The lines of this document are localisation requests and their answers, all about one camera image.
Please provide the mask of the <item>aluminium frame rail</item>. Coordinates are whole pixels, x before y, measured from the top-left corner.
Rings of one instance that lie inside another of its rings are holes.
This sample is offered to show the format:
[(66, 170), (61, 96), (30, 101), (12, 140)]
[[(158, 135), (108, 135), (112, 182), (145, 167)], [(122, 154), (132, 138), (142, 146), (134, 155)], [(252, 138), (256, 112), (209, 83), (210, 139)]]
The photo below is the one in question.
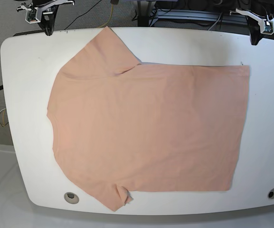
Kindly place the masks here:
[(172, 9), (166, 11), (165, 9), (159, 9), (157, 12), (158, 19), (171, 19), (171, 20), (197, 20), (216, 22), (217, 19), (222, 19), (222, 23), (231, 25), (247, 25), (246, 18), (238, 14), (229, 13), (216, 13), (209, 11), (197, 11), (197, 10), (180, 10)]

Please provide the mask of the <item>peach pink T-shirt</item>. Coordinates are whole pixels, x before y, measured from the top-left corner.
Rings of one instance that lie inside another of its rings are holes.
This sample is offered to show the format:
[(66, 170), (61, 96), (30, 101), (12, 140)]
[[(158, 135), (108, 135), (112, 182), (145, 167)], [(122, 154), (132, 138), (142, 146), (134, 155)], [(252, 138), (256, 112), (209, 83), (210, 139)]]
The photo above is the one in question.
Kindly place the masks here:
[(143, 64), (104, 28), (59, 70), (47, 117), (76, 186), (116, 211), (132, 191), (227, 191), (249, 66)]

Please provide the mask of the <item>left round table grommet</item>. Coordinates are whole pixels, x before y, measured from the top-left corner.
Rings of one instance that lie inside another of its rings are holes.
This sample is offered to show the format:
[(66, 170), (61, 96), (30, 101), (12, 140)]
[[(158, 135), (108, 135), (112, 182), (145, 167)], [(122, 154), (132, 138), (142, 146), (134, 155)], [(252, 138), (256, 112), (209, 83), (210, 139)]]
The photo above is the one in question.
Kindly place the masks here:
[(72, 192), (65, 193), (64, 199), (67, 203), (70, 203), (70, 204), (77, 204), (79, 202), (79, 197)]

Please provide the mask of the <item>round table grommet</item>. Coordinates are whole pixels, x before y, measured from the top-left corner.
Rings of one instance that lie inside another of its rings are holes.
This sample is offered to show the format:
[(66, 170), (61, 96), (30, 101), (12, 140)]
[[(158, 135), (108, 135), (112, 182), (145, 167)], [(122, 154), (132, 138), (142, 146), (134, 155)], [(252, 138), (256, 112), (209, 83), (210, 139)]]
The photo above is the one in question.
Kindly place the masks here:
[(79, 202), (79, 197), (72, 192), (65, 193), (64, 199), (67, 203), (70, 203), (70, 204), (77, 204)]
[(274, 188), (269, 191), (267, 196), (269, 199), (274, 199)]

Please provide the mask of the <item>right round table grommet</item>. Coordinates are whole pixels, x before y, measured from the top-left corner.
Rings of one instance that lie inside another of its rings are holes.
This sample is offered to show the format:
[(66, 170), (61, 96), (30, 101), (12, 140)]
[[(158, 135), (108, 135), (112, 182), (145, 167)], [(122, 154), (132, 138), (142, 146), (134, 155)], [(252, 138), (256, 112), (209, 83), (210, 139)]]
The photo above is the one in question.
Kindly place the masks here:
[(269, 199), (274, 199), (274, 188), (269, 191), (267, 196)]

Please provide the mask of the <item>black bar behind table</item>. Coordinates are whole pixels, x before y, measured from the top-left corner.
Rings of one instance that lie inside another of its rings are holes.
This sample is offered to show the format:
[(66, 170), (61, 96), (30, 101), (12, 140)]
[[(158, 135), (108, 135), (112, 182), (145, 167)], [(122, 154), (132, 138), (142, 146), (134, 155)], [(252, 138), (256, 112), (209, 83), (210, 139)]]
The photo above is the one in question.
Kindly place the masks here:
[(33, 30), (33, 31), (25, 31), (25, 32), (16, 33), (16, 34), (13, 35), (13, 37), (29, 35), (29, 34), (37, 34), (37, 33), (44, 33), (45, 34), (45, 32), (43, 30)]

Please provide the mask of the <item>black table leg post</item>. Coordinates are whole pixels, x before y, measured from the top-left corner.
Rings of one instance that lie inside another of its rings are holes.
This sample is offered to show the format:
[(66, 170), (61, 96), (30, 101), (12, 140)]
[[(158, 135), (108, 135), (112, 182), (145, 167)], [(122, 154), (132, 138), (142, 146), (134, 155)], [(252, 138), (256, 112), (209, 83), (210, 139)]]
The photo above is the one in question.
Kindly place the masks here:
[(137, 12), (138, 27), (148, 27), (150, 24), (150, 14), (154, 9), (155, 0), (134, 0), (133, 5)]

